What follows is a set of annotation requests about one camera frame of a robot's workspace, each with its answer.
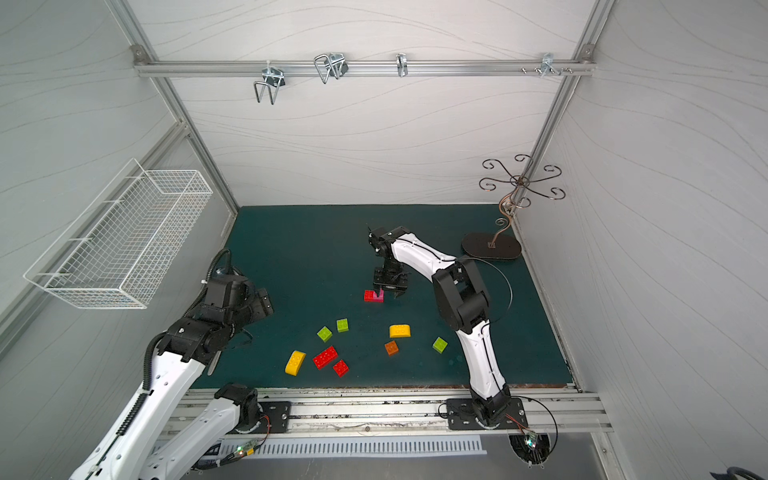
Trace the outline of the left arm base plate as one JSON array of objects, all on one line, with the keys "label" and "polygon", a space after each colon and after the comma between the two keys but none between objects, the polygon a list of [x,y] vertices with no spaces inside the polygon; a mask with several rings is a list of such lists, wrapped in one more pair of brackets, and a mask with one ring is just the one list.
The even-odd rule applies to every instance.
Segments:
[{"label": "left arm base plate", "polygon": [[240,419],[234,431],[241,435],[283,434],[288,430],[292,403],[260,401],[241,407]]}]

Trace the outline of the orange lego brick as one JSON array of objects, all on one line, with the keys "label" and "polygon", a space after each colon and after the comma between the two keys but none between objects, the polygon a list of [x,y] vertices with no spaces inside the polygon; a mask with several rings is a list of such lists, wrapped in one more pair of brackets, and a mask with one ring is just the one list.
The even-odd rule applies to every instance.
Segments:
[{"label": "orange lego brick", "polygon": [[399,347],[398,347],[397,343],[394,340],[386,343],[385,344],[385,349],[386,349],[386,352],[387,352],[387,354],[389,356],[395,355],[396,353],[399,352]]}]

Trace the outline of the yellow curved lego brick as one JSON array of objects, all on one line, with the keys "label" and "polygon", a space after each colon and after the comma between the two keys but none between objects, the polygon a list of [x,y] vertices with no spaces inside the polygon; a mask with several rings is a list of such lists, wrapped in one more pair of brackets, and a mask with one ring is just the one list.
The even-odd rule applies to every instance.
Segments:
[{"label": "yellow curved lego brick", "polygon": [[391,339],[410,338],[411,336],[411,327],[407,324],[395,324],[389,327],[389,337]]}]

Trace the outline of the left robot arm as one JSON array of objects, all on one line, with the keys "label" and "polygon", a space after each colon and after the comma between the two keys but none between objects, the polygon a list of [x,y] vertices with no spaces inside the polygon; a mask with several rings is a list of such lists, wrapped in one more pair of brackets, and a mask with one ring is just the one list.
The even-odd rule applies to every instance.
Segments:
[{"label": "left robot arm", "polygon": [[260,440],[249,440],[222,458],[206,456],[227,433],[271,426],[257,391],[234,383],[221,387],[204,411],[160,449],[154,445],[189,387],[215,369],[230,341],[273,312],[267,291],[233,266],[229,249],[220,250],[184,315],[150,340],[140,387],[72,478],[181,479],[255,453]]}]

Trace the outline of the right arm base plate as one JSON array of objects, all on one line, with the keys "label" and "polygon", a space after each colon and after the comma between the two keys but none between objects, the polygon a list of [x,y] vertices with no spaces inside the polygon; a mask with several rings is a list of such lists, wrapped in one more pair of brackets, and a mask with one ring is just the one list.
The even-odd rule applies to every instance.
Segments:
[{"label": "right arm base plate", "polygon": [[466,398],[449,398],[438,406],[438,416],[447,421],[451,431],[494,431],[494,430],[526,430],[527,415],[522,399],[513,397],[504,413],[489,424],[483,424],[477,417],[472,401]]}]

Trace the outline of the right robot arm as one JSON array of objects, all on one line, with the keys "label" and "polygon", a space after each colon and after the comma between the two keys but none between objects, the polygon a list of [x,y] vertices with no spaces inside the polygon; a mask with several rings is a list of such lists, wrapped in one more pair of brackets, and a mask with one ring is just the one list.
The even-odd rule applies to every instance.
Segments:
[{"label": "right robot arm", "polygon": [[455,331],[468,365],[476,422],[486,429],[498,427],[512,396],[494,352],[491,297],[475,260],[444,254],[402,226],[370,230],[368,243],[383,259],[374,269],[376,290],[404,294],[406,267],[431,282],[439,315]]}]

